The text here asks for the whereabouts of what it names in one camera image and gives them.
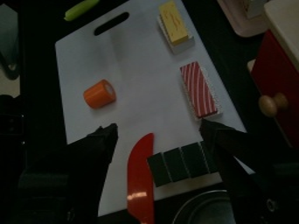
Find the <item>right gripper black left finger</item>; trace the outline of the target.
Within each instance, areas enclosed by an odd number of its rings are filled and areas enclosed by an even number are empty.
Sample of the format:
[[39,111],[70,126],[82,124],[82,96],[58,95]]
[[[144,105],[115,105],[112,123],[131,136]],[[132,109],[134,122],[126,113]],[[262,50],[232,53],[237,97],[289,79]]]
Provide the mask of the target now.
[[111,124],[24,170],[11,224],[96,224],[116,144]]

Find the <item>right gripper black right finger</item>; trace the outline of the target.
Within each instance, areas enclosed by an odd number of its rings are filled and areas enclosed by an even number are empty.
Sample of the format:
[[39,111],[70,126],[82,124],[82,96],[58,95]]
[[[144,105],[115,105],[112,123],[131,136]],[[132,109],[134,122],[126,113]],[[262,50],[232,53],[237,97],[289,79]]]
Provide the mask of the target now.
[[238,224],[299,224],[299,150],[219,122],[200,135],[228,191]]

